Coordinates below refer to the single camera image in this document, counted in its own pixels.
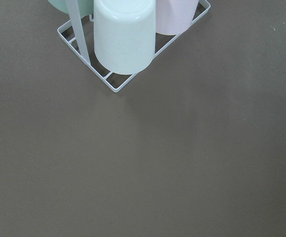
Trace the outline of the pink plastic cup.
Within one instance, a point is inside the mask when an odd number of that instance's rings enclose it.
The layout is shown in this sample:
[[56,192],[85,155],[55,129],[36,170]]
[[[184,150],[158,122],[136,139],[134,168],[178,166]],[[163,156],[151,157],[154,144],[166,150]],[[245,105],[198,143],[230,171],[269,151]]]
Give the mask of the pink plastic cup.
[[193,20],[198,0],[157,0],[156,33],[178,35],[185,32]]

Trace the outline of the white plastic cup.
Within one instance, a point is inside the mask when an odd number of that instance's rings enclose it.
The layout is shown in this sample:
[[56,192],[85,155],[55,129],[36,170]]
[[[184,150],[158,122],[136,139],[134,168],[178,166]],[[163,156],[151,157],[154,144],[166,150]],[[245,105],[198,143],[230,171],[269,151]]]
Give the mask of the white plastic cup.
[[96,0],[94,52],[113,73],[131,75],[153,60],[156,40],[154,0]]

